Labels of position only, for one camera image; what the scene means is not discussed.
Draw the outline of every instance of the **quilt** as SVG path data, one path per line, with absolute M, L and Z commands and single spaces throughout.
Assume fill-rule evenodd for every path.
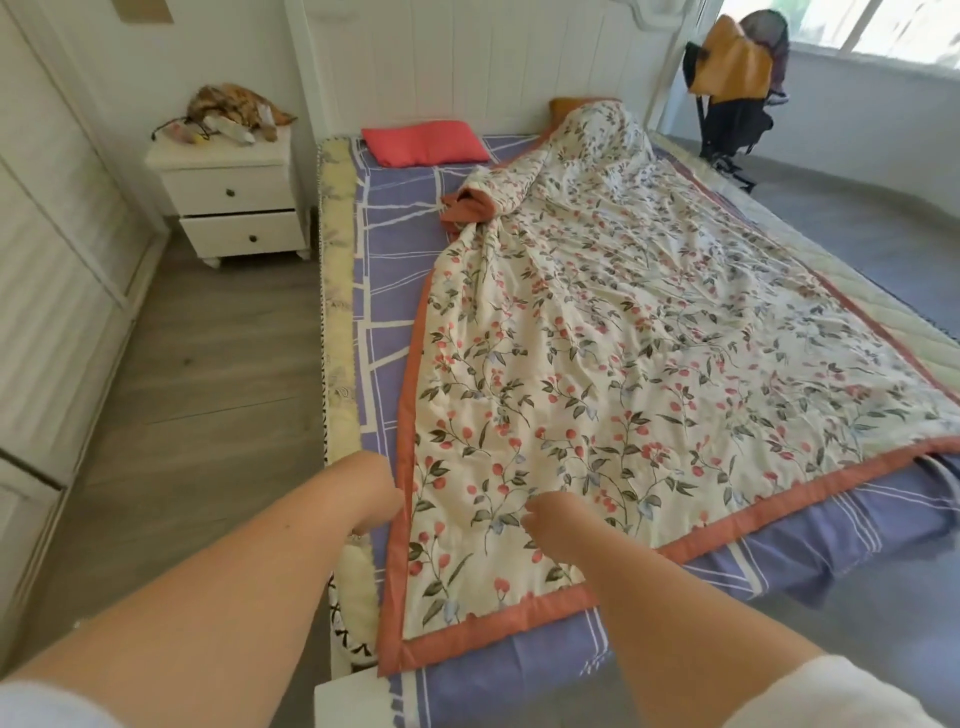
M 665 161 L 614 102 L 477 170 L 445 216 L 398 415 L 381 671 L 593 604 L 529 542 L 578 493 L 685 562 L 913 457 L 960 407 L 825 280 Z M 422 356 L 417 350 L 422 349 Z

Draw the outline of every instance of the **forearm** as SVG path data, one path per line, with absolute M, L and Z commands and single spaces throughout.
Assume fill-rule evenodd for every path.
M 821 651 L 603 523 L 575 562 L 656 728 L 714 728 Z
M 360 515 L 349 484 L 384 476 L 366 455 L 341 462 L 12 678 L 82 694 L 131 728 L 266 726 Z

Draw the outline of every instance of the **white nightstand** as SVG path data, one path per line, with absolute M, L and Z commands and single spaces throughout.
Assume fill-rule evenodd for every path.
M 229 255 L 296 251 L 310 259 L 307 212 L 290 157 L 290 127 L 252 146 L 222 135 L 179 144 L 158 134 L 147 166 L 163 180 L 197 255 L 211 268 Z

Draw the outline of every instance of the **headboard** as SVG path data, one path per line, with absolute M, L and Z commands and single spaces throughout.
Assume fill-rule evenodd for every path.
M 438 118 L 478 133 L 539 132 L 554 96 L 615 96 L 650 123 L 679 62 L 682 25 L 699 5 L 285 1 L 318 140 Z

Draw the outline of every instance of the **window frame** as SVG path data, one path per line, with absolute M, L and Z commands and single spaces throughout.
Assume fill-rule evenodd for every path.
M 709 30 L 710 26 L 712 26 L 716 19 L 720 16 L 720 11 L 723 9 L 723 4 L 724 0 L 702 0 L 699 19 L 697 21 L 698 32 L 704 34 Z M 927 78 L 938 78 L 955 82 L 960 81 L 960 68 L 944 68 L 943 66 L 935 65 L 933 63 L 904 61 L 903 59 L 895 59 L 889 56 L 878 56 L 872 53 L 857 53 L 855 50 L 853 50 L 856 48 L 856 44 L 866 32 L 867 26 L 870 25 L 870 21 L 874 19 L 874 15 L 876 15 L 876 12 L 880 9 L 880 5 L 882 4 L 883 0 L 870 0 L 870 2 L 867 3 L 867 6 L 860 14 L 860 17 L 857 18 L 856 23 L 853 25 L 853 28 L 851 29 L 850 34 L 847 36 L 847 39 L 844 40 L 843 44 L 839 48 L 829 48 L 825 45 L 791 40 L 790 52 L 797 52 L 808 56 L 819 56 L 821 58 L 836 59 L 839 61 L 851 61 L 854 63 L 874 65 L 902 73 L 925 76 Z

